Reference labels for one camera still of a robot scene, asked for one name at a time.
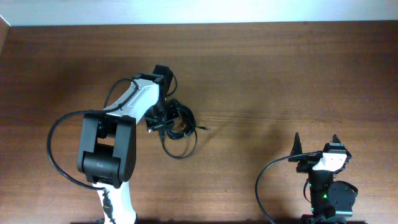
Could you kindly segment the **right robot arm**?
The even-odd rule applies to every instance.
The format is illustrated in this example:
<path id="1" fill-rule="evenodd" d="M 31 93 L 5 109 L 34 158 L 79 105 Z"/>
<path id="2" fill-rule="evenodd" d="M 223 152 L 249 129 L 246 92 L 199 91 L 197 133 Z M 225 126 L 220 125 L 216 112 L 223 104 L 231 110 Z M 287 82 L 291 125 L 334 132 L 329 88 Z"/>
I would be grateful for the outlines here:
<path id="1" fill-rule="evenodd" d="M 290 155 L 288 161 L 297 163 L 296 172 L 308 175 L 304 187 L 310 190 L 306 199 L 311 204 L 312 213 L 302 215 L 300 223 L 346 223 L 353 216 L 358 188 L 335 180 L 352 158 L 338 136 L 333 135 L 323 150 L 305 154 L 299 133 L 296 133 Z"/>

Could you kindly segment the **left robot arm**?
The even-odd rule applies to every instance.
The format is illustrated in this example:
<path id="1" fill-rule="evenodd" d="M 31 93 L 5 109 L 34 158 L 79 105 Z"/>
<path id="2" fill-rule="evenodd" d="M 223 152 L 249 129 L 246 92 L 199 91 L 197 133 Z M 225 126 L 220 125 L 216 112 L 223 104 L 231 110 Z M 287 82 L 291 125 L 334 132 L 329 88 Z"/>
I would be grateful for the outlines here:
<path id="1" fill-rule="evenodd" d="M 164 65 L 138 73 L 100 115 L 83 117 L 77 169 L 97 191 L 105 223 L 137 223 L 129 191 L 136 165 L 136 126 L 145 119 L 148 130 L 159 131 L 178 118 L 166 102 L 173 76 Z"/>

